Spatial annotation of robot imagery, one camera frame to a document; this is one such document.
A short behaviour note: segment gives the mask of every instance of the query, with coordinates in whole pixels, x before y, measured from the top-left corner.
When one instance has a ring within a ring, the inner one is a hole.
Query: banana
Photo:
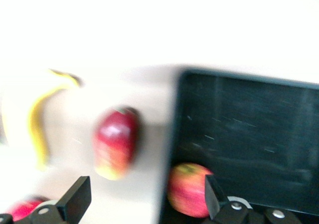
[[[1,113],[8,144],[30,155],[40,170],[45,170],[49,158],[42,122],[45,100],[59,90],[76,87],[78,81],[68,74],[35,70],[17,76],[4,91]]]

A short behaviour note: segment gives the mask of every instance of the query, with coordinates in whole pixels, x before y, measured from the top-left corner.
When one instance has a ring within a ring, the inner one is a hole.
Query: yellow banana
[[[19,78],[11,81],[2,99],[4,132],[9,146],[31,155],[37,168],[44,170],[49,157],[42,122],[45,100],[61,89],[78,87],[79,83],[68,74],[51,70],[36,70]]]

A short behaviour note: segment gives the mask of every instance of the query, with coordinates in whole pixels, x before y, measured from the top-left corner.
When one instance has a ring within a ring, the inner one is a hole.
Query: yellow object
[[[44,101],[61,89],[78,86],[78,81],[68,74],[36,70],[20,73],[6,87],[1,113],[8,144],[32,155],[40,170],[45,169],[49,157],[42,122]]]

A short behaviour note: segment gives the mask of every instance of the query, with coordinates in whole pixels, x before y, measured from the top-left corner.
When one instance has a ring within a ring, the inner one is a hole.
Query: red fruit
[[[93,137],[96,172],[109,180],[124,176],[132,161],[138,117],[127,108],[115,110],[98,125]]]
[[[30,198],[27,200],[20,201],[14,204],[7,213],[11,214],[13,221],[16,222],[22,218],[25,218],[27,215],[31,214],[33,210],[40,205],[41,203],[47,201],[43,198]]]
[[[210,174],[210,170],[194,163],[175,166],[170,172],[167,190],[171,206],[191,217],[209,216],[205,202],[205,175]]]

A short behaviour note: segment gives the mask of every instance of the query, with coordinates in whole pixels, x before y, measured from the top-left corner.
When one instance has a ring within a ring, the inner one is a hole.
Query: apple
[[[169,174],[167,198],[178,212],[195,218],[209,216],[205,202],[205,175],[209,169],[195,163],[181,163]]]
[[[16,222],[31,214],[38,205],[47,200],[48,199],[42,197],[30,197],[14,204],[7,213],[11,214],[13,221]]]
[[[96,172],[109,180],[122,178],[132,161],[138,135],[138,115],[132,108],[112,111],[93,137]]]

